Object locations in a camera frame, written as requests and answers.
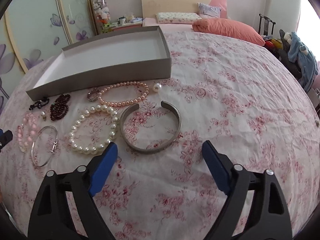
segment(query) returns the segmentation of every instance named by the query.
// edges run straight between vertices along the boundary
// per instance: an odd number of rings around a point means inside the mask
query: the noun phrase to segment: blue plush toy
[[[288,52],[289,61],[292,63],[298,61],[302,73],[299,83],[304,91],[308,93],[315,75],[318,74],[316,58],[308,47],[301,42],[296,32],[292,32],[291,35],[286,33],[284,39],[291,45]]]

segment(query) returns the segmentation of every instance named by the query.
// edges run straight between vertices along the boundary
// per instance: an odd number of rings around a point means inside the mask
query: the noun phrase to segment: thin silver bangle
[[[128,139],[126,138],[125,134],[124,134],[124,130],[123,130],[123,125],[125,120],[127,119],[127,117],[134,111],[139,109],[139,104],[135,104],[132,106],[129,106],[126,110],[124,110],[124,112],[122,113],[121,117],[120,117],[120,134],[122,136],[122,138],[124,139],[124,141],[126,142],[126,144],[133,149],[134,151],[140,152],[140,153],[144,153],[144,154],[152,154],[152,153],[157,153],[159,151],[162,151],[163,149],[167,148],[170,144],[172,144],[178,137],[180,130],[181,130],[181,115],[179,113],[179,111],[177,110],[177,108],[165,101],[161,101],[161,106],[163,108],[166,108],[168,110],[170,110],[171,112],[174,113],[174,115],[176,116],[176,118],[178,119],[179,125],[178,125],[178,129],[175,132],[175,134],[173,135],[173,137],[169,140],[166,141],[165,143],[163,143],[162,145],[160,145],[159,147],[156,148],[152,148],[152,149],[142,149],[142,148],[138,148],[134,145],[132,145]]]
[[[53,129],[53,130],[56,132],[56,141],[53,143],[52,150],[50,151],[50,152],[51,152],[50,157],[47,159],[47,161],[46,161],[44,164],[39,165],[39,164],[37,164],[37,163],[35,162],[35,160],[34,160],[34,158],[33,158],[33,148],[35,147],[35,143],[36,143],[36,140],[38,139],[39,135],[42,133],[42,131],[43,131],[44,129],[47,129],[47,128],[51,128],[51,129]],[[54,151],[55,151],[55,149],[56,149],[56,147],[57,147],[57,144],[58,144],[58,131],[57,131],[57,129],[56,129],[54,126],[51,126],[51,125],[43,127],[43,128],[39,131],[38,136],[37,136],[37,138],[34,140],[34,142],[33,142],[33,144],[32,144],[32,147],[31,147],[31,160],[32,160],[34,166],[37,166],[37,167],[43,167],[43,166],[45,166],[45,165],[49,162],[49,160],[51,159],[52,154],[54,153]]]

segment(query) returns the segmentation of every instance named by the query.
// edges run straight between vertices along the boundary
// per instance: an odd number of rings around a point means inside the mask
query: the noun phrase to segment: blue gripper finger
[[[113,167],[113,164],[116,162],[118,158],[118,147],[115,143],[111,143],[107,149],[104,150],[102,155],[105,154],[106,151],[108,151],[105,156],[102,158],[100,164],[94,171],[94,173],[91,175],[90,178],[90,187],[89,187],[89,194],[94,197],[97,193],[99,193],[106,180],[107,177],[110,174],[110,171]]]

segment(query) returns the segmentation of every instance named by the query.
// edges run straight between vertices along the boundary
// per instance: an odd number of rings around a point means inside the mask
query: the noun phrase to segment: pink floral pattern
[[[202,159],[201,146],[210,140],[233,163],[250,171],[274,170],[288,203],[293,233],[316,207],[319,192],[319,118],[307,95],[286,68],[263,47],[205,33],[165,33],[172,57],[172,77],[161,82],[160,93],[150,91],[140,109],[124,124],[127,138],[139,147],[153,148],[168,140],[176,129],[172,113],[161,100],[174,104],[182,116],[177,140],[154,155],[133,152],[117,138],[118,159],[94,201],[116,239],[203,239],[216,220],[226,196],[220,192]],[[25,93],[41,63],[24,76],[0,116],[0,127],[13,132],[32,103]],[[139,87],[117,88],[114,98],[136,97]],[[70,93],[69,112],[62,120],[41,120],[59,132],[52,160],[35,168],[30,153],[19,150],[17,138],[0,153],[0,185],[4,203],[19,227],[27,232],[33,201],[48,170],[71,172],[86,165],[92,156],[70,149],[68,129],[89,91]],[[84,122],[78,133],[88,145],[108,133],[110,117],[98,113]],[[42,161],[51,148],[36,152]],[[76,206],[68,195],[71,215],[79,233],[85,235]],[[243,230],[250,207],[246,201],[235,233]]]

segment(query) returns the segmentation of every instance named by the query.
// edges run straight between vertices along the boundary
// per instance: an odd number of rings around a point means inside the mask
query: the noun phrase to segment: dark wooden chair
[[[273,28],[275,27],[276,23],[274,21],[272,21],[271,19],[269,19],[266,16],[263,16],[261,13],[259,14],[260,16],[260,23],[259,23],[259,31],[258,33],[260,34],[260,30],[261,30],[261,21],[262,18],[264,18],[264,29],[263,29],[263,35],[268,36],[268,31],[269,31],[269,23],[272,23],[272,31],[271,31],[271,35],[273,35]]]

